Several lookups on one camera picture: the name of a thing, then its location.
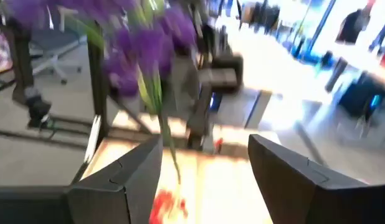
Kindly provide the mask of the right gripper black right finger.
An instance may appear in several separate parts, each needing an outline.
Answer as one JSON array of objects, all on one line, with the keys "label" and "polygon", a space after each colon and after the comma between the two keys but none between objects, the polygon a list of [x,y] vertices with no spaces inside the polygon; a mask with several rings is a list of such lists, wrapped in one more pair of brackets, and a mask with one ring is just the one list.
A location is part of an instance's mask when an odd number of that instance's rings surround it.
[{"label": "right gripper black right finger", "polygon": [[367,185],[258,134],[248,155],[273,224],[385,224],[385,184]]}]

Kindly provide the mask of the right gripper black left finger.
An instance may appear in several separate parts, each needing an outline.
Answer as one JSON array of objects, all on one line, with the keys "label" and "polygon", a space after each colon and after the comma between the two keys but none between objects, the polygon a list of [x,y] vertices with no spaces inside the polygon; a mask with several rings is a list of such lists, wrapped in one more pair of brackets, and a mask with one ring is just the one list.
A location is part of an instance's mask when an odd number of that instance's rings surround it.
[{"label": "right gripper black left finger", "polygon": [[163,156],[161,137],[84,178],[67,193],[74,224],[148,224]]}]

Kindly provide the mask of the red artificial flower bunch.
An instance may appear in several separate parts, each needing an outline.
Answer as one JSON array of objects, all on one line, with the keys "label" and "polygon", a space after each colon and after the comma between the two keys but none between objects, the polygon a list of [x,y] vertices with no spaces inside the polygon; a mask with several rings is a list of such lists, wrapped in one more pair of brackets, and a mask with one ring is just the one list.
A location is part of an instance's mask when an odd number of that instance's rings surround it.
[{"label": "red artificial flower bunch", "polygon": [[188,216],[180,191],[161,189],[154,198],[148,224],[187,224]]}]

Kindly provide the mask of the purple artificial flower bunch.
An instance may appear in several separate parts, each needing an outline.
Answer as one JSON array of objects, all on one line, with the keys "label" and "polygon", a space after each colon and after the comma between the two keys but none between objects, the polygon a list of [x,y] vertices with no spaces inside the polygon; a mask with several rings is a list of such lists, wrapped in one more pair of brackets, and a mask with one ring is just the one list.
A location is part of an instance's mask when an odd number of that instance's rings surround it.
[{"label": "purple artificial flower bunch", "polygon": [[5,6],[26,30],[46,6],[87,16],[81,25],[93,46],[106,52],[101,65],[112,87],[122,95],[140,95],[176,154],[163,111],[162,74],[170,71],[178,47],[190,50],[196,44],[193,22],[178,5],[167,0],[5,0]]}]

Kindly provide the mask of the grey office chair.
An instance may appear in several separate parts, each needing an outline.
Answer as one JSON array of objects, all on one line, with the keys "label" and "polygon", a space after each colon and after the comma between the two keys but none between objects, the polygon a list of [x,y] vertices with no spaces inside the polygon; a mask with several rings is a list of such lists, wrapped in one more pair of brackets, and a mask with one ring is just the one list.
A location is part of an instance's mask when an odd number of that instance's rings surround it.
[{"label": "grey office chair", "polygon": [[82,71],[82,65],[72,60],[62,60],[67,53],[85,44],[86,35],[81,35],[72,30],[45,29],[32,32],[31,44],[42,52],[39,64],[33,66],[32,74],[48,70],[56,74],[61,84],[67,84],[67,74],[62,68],[73,68],[77,73]]}]

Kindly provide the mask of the person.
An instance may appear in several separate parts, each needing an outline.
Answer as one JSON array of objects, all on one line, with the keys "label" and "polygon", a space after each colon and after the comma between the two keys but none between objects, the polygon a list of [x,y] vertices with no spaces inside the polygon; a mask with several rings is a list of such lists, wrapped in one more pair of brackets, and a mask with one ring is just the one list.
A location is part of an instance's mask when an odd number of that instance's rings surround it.
[{"label": "person", "polygon": [[359,34],[366,30],[370,19],[371,11],[377,0],[368,0],[362,9],[348,14],[341,23],[340,31],[335,42],[340,44],[354,45]]}]

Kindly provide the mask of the black aluminium table frame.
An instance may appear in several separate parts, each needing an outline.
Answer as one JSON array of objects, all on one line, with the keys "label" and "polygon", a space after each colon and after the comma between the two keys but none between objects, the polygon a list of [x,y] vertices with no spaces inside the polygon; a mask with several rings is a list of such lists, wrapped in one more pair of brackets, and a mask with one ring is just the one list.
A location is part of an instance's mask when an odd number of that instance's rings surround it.
[{"label": "black aluminium table frame", "polygon": [[72,180],[72,184],[78,182],[82,178],[87,167],[93,160],[101,142],[108,136],[110,129],[107,121],[107,80],[102,74],[103,50],[105,45],[103,33],[101,27],[96,22],[87,26],[86,31],[95,116],[90,129],[83,163]]}]

